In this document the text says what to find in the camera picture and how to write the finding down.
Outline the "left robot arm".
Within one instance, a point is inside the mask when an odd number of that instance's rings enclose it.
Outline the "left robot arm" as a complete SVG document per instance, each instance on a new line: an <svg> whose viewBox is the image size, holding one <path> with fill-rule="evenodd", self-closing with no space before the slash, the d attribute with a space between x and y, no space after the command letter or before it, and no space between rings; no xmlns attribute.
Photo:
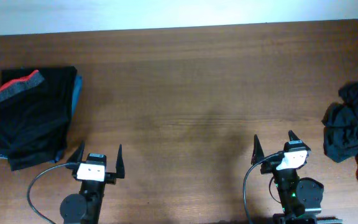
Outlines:
<svg viewBox="0 0 358 224"><path fill-rule="evenodd" d="M75 180L81 182L81 187L77 194L71 194L61 202L60 215L64 224L97 224L105 186L114 185L117 179L125 178L122 147L118 149L115 172L106 171L106 155L89 153L83 160L84 151L85 143L81 142L67 160L66 168L72 171Z"/></svg>

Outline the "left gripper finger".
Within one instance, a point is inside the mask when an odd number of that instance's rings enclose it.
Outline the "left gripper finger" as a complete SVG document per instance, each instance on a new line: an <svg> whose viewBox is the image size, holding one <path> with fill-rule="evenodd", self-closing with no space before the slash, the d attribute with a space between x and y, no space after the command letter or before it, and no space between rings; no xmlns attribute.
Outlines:
<svg viewBox="0 0 358 224"><path fill-rule="evenodd" d="M82 141L75 152L68 158L67 163L81 163L85 150L85 142Z"/></svg>
<svg viewBox="0 0 358 224"><path fill-rule="evenodd" d="M125 167L124 167L124 160L122 157L122 145L119 145L119 149L117 152L117 159L116 159L116 178L117 179L124 179L126 175Z"/></svg>

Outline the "black nike t-shirt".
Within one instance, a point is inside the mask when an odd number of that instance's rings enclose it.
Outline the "black nike t-shirt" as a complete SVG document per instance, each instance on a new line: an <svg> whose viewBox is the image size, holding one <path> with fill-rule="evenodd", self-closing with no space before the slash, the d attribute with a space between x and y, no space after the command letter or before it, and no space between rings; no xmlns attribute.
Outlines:
<svg viewBox="0 0 358 224"><path fill-rule="evenodd" d="M324 153L336 163L358 154L358 119L352 108L331 103L326 110L324 125Z"/></svg>

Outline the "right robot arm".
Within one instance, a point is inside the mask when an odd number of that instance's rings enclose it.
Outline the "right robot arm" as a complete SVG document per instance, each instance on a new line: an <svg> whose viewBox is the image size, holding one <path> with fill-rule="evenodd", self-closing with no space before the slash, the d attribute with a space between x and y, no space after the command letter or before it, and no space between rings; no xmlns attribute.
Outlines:
<svg viewBox="0 0 358 224"><path fill-rule="evenodd" d="M265 156L257 135L254 136L252 167L261 166L260 173L272 174L282 213L273 215L274 223L316 223L321 213L324 185L309 178L300 178L297 170L306 165L311 149L293 132L283 150Z"/></svg>

